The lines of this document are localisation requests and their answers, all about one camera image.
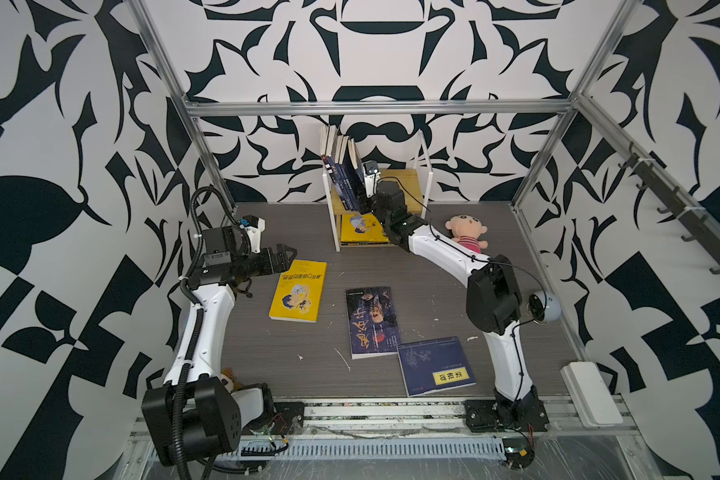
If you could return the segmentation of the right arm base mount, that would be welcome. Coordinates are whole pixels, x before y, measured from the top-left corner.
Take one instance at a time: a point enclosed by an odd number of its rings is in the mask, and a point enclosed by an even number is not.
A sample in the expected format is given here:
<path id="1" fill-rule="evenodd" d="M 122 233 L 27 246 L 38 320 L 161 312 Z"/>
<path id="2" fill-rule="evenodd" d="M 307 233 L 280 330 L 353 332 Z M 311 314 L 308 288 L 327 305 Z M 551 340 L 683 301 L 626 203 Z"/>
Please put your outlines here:
<path id="1" fill-rule="evenodd" d="M 543 402 L 533 397 L 518 402 L 468 399 L 463 406 L 466 427 L 473 433 L 545 432 L 549 423 Z"/>

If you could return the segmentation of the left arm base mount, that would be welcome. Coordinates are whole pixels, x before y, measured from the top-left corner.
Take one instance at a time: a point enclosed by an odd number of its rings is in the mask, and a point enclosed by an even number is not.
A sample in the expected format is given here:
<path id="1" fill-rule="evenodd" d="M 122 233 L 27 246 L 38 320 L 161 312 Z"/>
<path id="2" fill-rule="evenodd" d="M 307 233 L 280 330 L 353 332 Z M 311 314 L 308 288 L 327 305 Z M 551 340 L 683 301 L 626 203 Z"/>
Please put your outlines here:
<path id="1" fill-rule="evenodd" d="M 265 417 L 267 423 L 257 428 L 245 427 L 244 435 L 287 436 L 303 426 L 306 404 L 301 401 L 278 401 L 274 412 Z"/>

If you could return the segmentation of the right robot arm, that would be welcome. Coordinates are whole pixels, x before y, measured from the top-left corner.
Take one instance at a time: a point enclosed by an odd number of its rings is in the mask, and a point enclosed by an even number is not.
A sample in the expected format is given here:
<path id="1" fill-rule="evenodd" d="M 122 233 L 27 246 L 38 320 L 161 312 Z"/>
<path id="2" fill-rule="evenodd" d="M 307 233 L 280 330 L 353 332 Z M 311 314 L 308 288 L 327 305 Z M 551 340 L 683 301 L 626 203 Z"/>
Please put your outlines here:
<path id="1" fill-rule="evenodd" d="M 390 242 L 422 257 L 466 288 L 465 310 L 483 333 L 494 369 L 494 418 L 501 428 L 539 428 L 546 410 L 531 379 L 521 343 L 522 295 L 515 266 L 504 256 L 474 252 L 411 213 L 401 185 L 382 181 L 368 199 Z"/>

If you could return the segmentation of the yellow cartoon book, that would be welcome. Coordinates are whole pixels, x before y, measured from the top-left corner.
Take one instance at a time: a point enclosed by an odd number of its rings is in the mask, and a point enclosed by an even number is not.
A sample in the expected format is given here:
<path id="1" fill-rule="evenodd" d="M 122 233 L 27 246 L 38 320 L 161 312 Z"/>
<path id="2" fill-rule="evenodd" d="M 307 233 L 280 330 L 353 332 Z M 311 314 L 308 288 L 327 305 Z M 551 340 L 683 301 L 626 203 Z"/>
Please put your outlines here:
<path id="1" fill-rule="evenodd" d="M 314 324 L 318 321 L 327 263 L 294 260 L 280 275 L 269 310 L 272 320 Z"/>
<path id="2" fill-rule="evenodd" d="M 373 214 L 345 214 L 341 216 L 340 243 L 342 246 L 385 245 L 389 240 Z"/>

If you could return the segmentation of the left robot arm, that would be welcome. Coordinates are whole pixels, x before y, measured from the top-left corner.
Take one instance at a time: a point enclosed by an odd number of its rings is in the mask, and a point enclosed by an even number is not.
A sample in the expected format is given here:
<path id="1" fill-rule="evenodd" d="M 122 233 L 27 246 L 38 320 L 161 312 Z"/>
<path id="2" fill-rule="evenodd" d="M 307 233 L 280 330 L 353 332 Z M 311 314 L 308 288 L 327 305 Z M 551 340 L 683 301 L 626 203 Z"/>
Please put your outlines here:
<path id="1" fill-rule="evenodd" d="M 267 384 L 235 388 L 222 371 L 221 351 L 237 297 L 251 295 L 253 278 L 288 271 L 297 251 L 283 244 L 263 247 L 264 220 L 236 219 L 229 206 L 223 208 L 228 225 L 203 228 L 197 206 L 204 194 L 223 196 L 206 186 L 190 198 L 197 246 L 179 280 L 189 316 L 162 386 L 148 390 L 141 405 L 160 463 L 175 467 L 182 479 L 190 478 L 192 462 L 203 466 L 203 478 L 214 472 L 253 475 L 289 447 L 286 440 L 260 454 L 241 447 L 242 433 L 269 432 L 277 411 Z"/>

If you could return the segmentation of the purple book orange calligraphy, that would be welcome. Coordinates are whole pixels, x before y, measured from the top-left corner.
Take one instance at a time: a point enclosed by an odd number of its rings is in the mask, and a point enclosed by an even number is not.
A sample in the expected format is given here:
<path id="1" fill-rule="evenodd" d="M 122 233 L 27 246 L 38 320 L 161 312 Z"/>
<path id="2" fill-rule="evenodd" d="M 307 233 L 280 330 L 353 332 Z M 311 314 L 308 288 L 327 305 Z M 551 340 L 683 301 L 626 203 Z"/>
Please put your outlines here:
<path id="1" fill-rule="evenodd" d="M 325 159 L 324 163 L 328 169 L 329 176 L 340 198 L 343 196 L 343 181 L 338 166 L 337 154 L 339 153 L 339 133 L 338 128 L 330 125 L 327 129 Z"/>

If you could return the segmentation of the navy book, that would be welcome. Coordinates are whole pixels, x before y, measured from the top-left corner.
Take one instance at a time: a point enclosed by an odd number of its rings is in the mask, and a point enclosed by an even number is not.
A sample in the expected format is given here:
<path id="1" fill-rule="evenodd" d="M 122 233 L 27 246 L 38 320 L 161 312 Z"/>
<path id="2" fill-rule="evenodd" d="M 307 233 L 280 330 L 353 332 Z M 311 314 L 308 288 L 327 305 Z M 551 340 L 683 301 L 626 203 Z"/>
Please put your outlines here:
<path id="1" fill-rule="evenodd" d="M 349 139 L 348 153 L 350 159 L 350 183 L 355 193 L 356 203 L 360 213 L 367 213 L 369 207 L 363 182 L 362 160 L 353 139 Z"/>
<path id="2" fill-rule="evenodd" d="M 338 166 L 339 166 L 339 169 L 341 172 L 341 178 L 343 181 L 342 189 L 343 189 L 343 196 L 344 196 L 344 198 L 340 198 L 340 197 L 339 198 L 341 199 L 342 205 L 345 210 L 355 211 L 356 208 L 354 205 L 354 196 L 353 196 L 351 186 L 349 183 L 349 178 L 345 172 L 345 169 L 343 168 L 343 157 L 342 157 L 343 145 L 344 145 L 344 136 L 339 134 L 339 153 L 337 154 L 337 159 L 338 159 Z"/>
<path id="3" fill-rule="evenodd" d="M 341 137 L 339 167 L 343 174 L 344 198 L 348 202 L 347 210 L 359 212 L 361 210 L 360 197 L 364 193 L 364 187 L 350 157 L 349 138 L 344 135 Z"/>
<path id="4" fill-rule="evenodd" d="M 458 337 L 403 343 L 398 357 L 409 397 L 476 384 Z"/>

